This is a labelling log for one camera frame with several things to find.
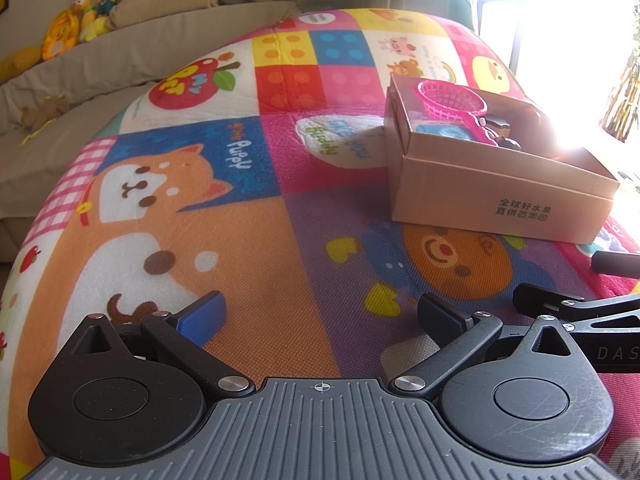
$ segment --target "pink gingham pattern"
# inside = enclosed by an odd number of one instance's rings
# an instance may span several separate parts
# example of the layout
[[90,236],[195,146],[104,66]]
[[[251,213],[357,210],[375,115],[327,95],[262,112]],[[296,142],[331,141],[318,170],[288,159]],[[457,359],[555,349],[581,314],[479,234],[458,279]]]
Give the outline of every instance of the pink gingham pattern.
[[106,137],[89,142],[82,149],[42,206],[22,243],[23,247],[41,234],[66,226],[95,170],[100,167],[115,141],[115,137]]

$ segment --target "pink handle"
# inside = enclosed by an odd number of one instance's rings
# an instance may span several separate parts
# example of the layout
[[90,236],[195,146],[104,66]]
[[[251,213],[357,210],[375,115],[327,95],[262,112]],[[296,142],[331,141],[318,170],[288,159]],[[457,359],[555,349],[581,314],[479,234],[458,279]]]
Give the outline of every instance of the pink handle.
[[465,127],[471,132],[471,135],[474,136],[474,139],[478,142],[482,142],[483,144],[490,144],[491,146],[497,146],[498,143],[495,140],[490,139],[487,135],[487,131],[480,126],[478,122],[478,118],[470,113],[461,113],[460,119],[462,119],[462,123]]

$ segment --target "crosshair symbol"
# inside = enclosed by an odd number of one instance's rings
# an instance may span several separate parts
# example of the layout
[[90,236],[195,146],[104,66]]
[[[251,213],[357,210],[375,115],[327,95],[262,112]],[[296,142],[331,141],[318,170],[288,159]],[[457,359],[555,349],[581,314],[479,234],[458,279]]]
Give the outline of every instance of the crosshair symbol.
[[315,386],[312,386],[313,389],[320,393],[327,392],[329,388],[333,388],[333,386],[329,386],[327,383],[318,383]]

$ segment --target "yellow square with dots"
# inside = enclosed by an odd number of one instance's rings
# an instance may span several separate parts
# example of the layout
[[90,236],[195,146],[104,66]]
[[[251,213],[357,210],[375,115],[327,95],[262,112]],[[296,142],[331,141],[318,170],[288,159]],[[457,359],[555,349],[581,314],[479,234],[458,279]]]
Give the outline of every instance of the yellow square with dots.
[[257,67],[318,64],[309,33],[304,30],[258,36],[251,42]]
[[345,9],[362,30],[388,30],[389,32],[414,32],[428,36],[449,35],[436,20],[420,12],[393,9]]

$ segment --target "cardboard box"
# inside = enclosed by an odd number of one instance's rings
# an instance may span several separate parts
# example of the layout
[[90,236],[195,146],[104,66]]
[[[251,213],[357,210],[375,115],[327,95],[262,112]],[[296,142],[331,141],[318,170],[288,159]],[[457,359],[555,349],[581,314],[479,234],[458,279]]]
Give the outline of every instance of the cardboard box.
[[[590,244],[613,206],[619,183],[584,148],[559,152],[548,132],[529,132],[523,148],[562,162],[469,140],[414,131],[426,121],[419,78],[393,74],[385,139],[392,219],[430,226]],[[478,91],[487,113],[514,121],[531,103]]]

